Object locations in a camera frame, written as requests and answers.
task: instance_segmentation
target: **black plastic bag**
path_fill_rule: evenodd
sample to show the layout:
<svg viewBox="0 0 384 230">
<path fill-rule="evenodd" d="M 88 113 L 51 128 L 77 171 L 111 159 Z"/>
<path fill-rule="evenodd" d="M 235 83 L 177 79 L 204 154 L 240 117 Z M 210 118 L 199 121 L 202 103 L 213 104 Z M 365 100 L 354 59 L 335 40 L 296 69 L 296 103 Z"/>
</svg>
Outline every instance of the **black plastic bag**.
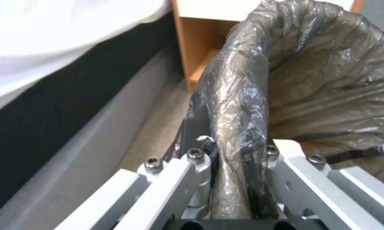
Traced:
<svg viewBox="0 0 384 230">
<path fill-rule="evenodd" d="M 275 217 L 269 136 L 327 157 L 384 144 L 384 32 L 333 4 L 265 0 L 231 30 L 186 117 L 204 107 L 220 150 L 212 218 Z"/>
</svg>

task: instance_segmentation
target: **wooden shelf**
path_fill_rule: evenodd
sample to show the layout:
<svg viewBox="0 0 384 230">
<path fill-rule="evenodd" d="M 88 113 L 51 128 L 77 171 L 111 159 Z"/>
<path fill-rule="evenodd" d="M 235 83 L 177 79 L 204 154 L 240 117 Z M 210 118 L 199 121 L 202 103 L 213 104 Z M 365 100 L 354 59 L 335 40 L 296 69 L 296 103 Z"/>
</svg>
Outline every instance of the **wooden shelf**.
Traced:
<svg viewBox="0 0 384 230">
<path fill-rule="evenodd" d="M 220 50 L 218 49 L 211 49 L 206 57 L 201 61 L 196 68 L 196 70 L 192 73 L 192 75 L 189 77 L 189 80 L 193 83 L 198 83 L 200 76 L 202 75 L 205 68 L 208 66 L 208 64 L 216 57 L 216 55 L 219 53 Z"/>
</svg>

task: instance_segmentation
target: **mattress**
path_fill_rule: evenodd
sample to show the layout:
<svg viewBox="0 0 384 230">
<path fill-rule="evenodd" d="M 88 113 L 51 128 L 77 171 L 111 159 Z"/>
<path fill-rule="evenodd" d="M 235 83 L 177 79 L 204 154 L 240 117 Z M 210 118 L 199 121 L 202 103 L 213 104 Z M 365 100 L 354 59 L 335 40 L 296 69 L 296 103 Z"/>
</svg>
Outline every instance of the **mattress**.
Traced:
<svg viewBox="0 0 384 230">
<path fill-rule="evenodd" d="M 0 0 L 0 108 L 94 45 L 169 11 L 170 0 Z"/>
<path fill-rule="evenodd" d="M 1 108 L 0 208 L 135 73 L 174 41 L 170 12 L 96 45 Z"/>
<path fill-rule="evenodd" d="M 176 44 L 157 52 L 0 209 L 0 230 L 54 229 L 78 208 L 116 172 L 157 94 L 179 67 Z"/>
</svg>

